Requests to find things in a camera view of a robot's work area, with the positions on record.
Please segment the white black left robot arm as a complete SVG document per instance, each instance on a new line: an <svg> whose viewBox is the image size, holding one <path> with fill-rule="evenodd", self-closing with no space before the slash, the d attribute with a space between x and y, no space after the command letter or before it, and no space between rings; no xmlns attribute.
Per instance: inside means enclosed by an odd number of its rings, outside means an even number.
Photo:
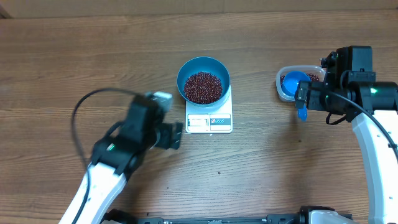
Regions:
<svg viewBox="0 0 398 224"><path fill-rule="evenodd" d="M180 147L183 124L164 122L171 105L170 93L134 97L126 118L94 144L86 173L61 223L101 223L149 149Z"/></svg>

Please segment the blue plastic scoop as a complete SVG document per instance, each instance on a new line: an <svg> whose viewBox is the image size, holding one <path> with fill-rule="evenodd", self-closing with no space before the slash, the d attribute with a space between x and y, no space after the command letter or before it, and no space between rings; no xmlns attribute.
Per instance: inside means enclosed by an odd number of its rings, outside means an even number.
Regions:
<svg viewBox="0 0 398 224"><path fill-rule="evenodd" d="M284 77L284 80L282 82L282 90L285 94L289 96L295 96L295 92L297 91L299 87L299 82L300 81L311 81L310 77L307 76L306 73L303 73L301 71L292 71L286 74ZM302 121L307 120L307 109L306 108L301 108L298 109L298 117Z"/></svg>

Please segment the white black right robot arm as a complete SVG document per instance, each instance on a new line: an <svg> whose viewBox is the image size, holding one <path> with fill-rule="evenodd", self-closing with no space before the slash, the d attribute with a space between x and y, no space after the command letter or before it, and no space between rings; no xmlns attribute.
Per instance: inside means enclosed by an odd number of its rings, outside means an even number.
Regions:
<svg viewBox="0 0 398 224"><path fill-rule="evenodd" d="M397 223L397 83L376 80L370 46L336 49L321 66L323 81L298 83L295 107L351 123L366 174L368 222Z"/></svg>

